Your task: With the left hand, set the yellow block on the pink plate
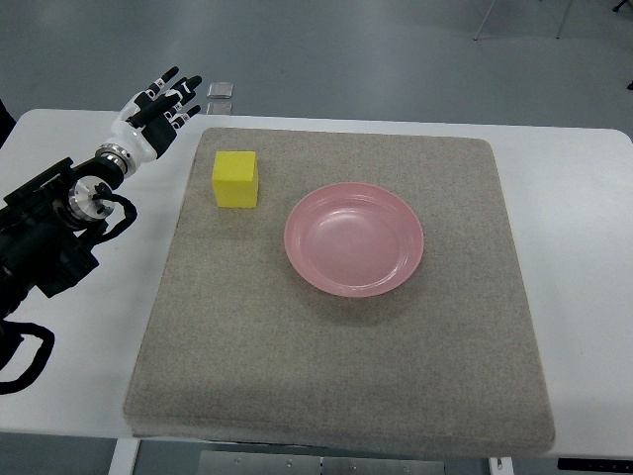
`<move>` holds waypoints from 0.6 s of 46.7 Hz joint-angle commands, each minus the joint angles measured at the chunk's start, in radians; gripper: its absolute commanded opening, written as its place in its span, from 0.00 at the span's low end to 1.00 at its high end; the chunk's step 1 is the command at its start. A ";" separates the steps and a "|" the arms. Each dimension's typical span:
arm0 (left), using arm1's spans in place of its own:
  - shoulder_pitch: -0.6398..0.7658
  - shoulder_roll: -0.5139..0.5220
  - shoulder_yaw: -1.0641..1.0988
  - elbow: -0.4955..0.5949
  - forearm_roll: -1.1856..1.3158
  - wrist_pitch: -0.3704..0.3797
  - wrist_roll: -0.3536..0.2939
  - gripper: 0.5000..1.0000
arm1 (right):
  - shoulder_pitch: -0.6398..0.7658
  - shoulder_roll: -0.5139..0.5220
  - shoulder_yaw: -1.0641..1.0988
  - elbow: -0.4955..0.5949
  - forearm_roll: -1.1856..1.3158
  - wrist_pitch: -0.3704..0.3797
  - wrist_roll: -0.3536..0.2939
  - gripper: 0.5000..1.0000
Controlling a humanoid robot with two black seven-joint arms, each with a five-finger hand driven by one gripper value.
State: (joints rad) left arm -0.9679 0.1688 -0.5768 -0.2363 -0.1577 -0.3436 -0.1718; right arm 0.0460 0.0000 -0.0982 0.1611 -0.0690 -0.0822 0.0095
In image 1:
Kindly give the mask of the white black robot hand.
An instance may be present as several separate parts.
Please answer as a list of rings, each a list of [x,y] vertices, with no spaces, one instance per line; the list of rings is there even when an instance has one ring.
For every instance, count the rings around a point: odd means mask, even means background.
[[[202,77],[174,80],[179,68],[173,66],[137,93],[120,111],[107,143],[124,152],[129,167],[160,158],[173,144],[178,132],[201,111],[192,101]]]

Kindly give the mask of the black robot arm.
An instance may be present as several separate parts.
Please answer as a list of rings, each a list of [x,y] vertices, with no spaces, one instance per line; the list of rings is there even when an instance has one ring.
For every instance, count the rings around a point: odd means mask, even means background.
[[[136,220],[135,205],[115,193],[136,167],[107,143],[79,165],[67,157],[4,198],[1,209],[1,317],[37,287],[53,297],[99,262],[92,249]]]

